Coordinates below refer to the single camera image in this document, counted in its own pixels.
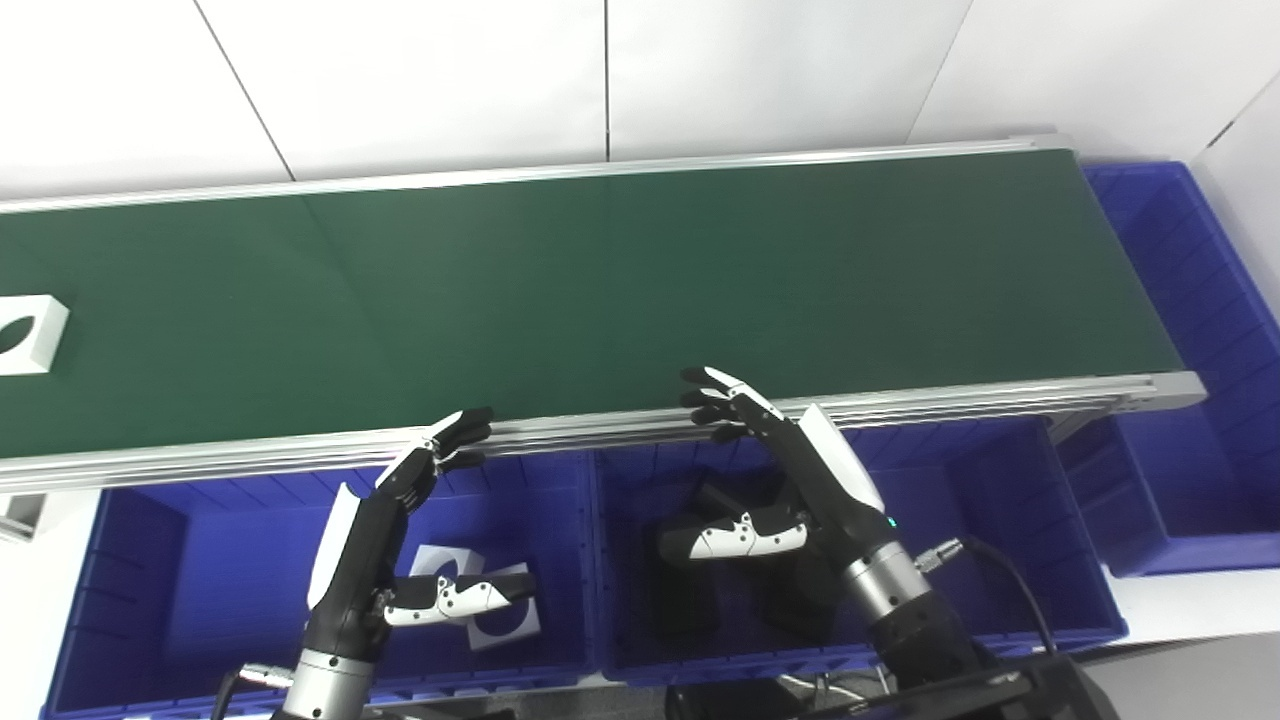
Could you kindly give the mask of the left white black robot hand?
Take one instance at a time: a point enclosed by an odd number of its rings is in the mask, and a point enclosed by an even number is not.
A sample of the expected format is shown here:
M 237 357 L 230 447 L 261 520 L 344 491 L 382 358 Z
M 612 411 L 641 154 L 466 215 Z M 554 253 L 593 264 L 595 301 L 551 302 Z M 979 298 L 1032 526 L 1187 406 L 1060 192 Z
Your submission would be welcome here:
M 535 596 L 538 582 L 529 571 L 396 575 L 410 518 L 440 474 L 484 462 L 474 446 L 490 437 L 493 418 L 489 407 L 452 413 L 416 436 L 369 496 L 338 493 L 308 588 L 305 662 L 376 664 L 394 628 L 462 621 Z

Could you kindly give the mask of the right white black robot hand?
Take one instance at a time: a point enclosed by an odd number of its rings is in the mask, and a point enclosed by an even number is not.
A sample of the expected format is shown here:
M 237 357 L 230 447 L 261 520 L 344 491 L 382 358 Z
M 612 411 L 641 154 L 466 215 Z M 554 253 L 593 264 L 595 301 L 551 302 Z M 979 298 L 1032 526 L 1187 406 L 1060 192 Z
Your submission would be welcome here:
M 890 587 L 911 580 L 916 571 L 879 491 L 819 404 L 792 418 L 745 380 L 713 366 L 686 368 L 680 375 L 692 384 L 681 397 L 691 421 L 712 425 L 717 442 L 759 441 L 794 496 L 750 509 L 707 484 L 701 497 L 717 514 L 700 524 L 663 530 L 657 541 L 662 559 L 692 564 L 813 547 L 851 584 Z

